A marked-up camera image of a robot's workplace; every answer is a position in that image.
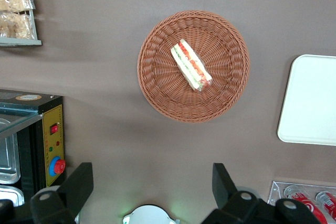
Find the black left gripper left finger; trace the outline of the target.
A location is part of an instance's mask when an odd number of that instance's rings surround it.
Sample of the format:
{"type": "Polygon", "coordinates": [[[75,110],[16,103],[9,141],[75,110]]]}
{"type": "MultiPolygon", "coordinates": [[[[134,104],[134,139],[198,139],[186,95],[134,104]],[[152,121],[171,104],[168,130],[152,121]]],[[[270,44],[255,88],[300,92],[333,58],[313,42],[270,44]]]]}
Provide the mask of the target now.
{"type": "Polygon", "coordinates": [[[84,162],[56,190],[47,188],[30,200],[34,223],[75,223],[92,191],[92,164],[84,162]]]}

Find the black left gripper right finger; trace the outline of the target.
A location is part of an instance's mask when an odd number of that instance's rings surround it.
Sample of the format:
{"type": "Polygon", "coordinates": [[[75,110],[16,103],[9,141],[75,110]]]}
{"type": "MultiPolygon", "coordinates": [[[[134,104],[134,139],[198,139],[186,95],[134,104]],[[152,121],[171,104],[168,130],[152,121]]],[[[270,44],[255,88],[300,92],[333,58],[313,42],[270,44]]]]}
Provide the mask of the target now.
{"type": "Polygon", "coordinates": [[[246,190],[238,190],[222,163],[213,164],[212,191],[217,204],[203,224],[319,223],[301,202],[280,199],[274,206],[246,190]]]}

